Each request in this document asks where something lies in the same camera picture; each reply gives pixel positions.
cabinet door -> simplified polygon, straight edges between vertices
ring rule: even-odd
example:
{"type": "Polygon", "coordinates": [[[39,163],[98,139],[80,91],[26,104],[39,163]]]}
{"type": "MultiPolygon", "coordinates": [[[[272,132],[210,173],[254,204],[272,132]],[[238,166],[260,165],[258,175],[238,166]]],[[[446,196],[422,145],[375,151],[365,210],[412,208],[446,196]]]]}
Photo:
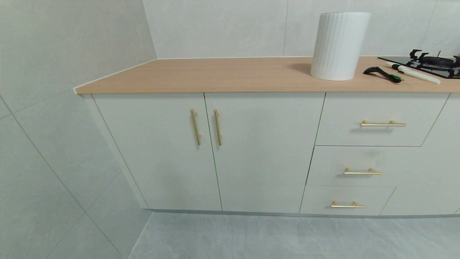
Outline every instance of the cabinet door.
{"type": "Polygon", "coordinates": [[[203,93],[94,99],[150,208],[221,210],[203,93]]]}
{"type": "Polygon", "coordinates": [[[452,93],[421,147],[422,152],[407,159],[417,174],[413,173],[405,186],[396,188],[382,215],[455,214],[460,207],[459,133],[460,94],[452,93]]]}
{"type": "Polygon", "coordinates": [[[324,93],[205,97],[223,210],[298,213],[324,93]]]}

wooden countertop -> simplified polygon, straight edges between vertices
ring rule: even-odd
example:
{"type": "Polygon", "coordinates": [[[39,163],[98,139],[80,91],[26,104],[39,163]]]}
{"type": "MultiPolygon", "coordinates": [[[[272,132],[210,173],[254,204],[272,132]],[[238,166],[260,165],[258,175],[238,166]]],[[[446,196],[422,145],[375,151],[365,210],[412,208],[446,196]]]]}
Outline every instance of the wooden countertop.
{"type": "Polygon", "coordinates": [[[371,66],[384,67],[377,57],[361,57],[355,78],[327,81],[310,75],[311,57],[157,59],[75,88],[77,94],[196,92],[456,92],[459,79],[440,78],[436,85],[401,74],[396,84],[364,75],[371,66]]]}

drawer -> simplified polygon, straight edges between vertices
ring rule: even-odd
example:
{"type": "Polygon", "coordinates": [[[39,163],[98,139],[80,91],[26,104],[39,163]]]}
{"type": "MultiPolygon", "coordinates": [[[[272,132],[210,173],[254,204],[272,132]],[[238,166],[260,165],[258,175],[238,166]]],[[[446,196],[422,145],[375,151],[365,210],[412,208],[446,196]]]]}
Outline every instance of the drawer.
{"type": "Polygon", "coordinates": [[[316,138],[324,146],[420,147],[448,93],[327,93],[316,138]],[[372,124],[406,124],[405,127],[372,124]]]}
{"type": "Polygon", "coordinates": [[[316,146],[308,185],[399,186],[419,179],[420,147],[316,146]]]}
{"type": "Polygon", "coordinates": [[[305,187],[300,213],[327,215],[379,215],[395,187],[305,187]]]}

tiled floor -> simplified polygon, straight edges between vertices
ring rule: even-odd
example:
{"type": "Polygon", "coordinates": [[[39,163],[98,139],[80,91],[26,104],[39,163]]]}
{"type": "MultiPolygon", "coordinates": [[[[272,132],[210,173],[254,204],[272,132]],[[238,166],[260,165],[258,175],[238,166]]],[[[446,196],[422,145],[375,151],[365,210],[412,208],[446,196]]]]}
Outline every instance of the tiled floor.
{"type": "Polygon", "coordinates": [[[154,212],[130,259],[459,259],[460,218],[154,212]]]}

white knife handle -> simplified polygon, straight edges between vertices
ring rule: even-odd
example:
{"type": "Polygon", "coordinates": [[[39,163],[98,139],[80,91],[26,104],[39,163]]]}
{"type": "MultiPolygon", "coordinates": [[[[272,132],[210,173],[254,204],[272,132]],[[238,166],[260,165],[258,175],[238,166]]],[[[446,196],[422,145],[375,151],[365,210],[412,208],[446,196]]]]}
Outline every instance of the white knife handle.
{"type": "Polygon", "coordinates": [[[389,66],[389,67],[392,67],[393,65],[399,65],[398,70],[401,71],[404,75],[408,75],[410,77],[415,77],[415,78],[418,78],[420,80],[427,81],[427,82],[430,82],[430,83],[435,83],[435,84],[440,84],[441,83],[441,81],[439,79],[435,78],[435,77],[419,73],[419,72],[414,71],[414,70],[412,70],[412,69],[410,69],[410,68],[408,68],[406,66],[396,64],[396,63],[393,63],[393,62],[386,62],[385,64],[387,66],[389,66]]]}
{"type": "Polygon", "coordinates": [[[401,70],[400,69],[401,67],[403,67],[403,66],[400,66],[398,69],[399,69],[399,71],[402,71],[405,75],[415,77],[415,78],[418,78],[418,79],[421,79],[423,81],[427,81],[427,82],[430,82],[430,83],[435,83],[435,84],[440,84],[441,83],[441,81],[439,79],[437,79],[437,78],[427,76],[425,74],[416,72],[416,71],[411,70],[411,69],[401,70]]]}

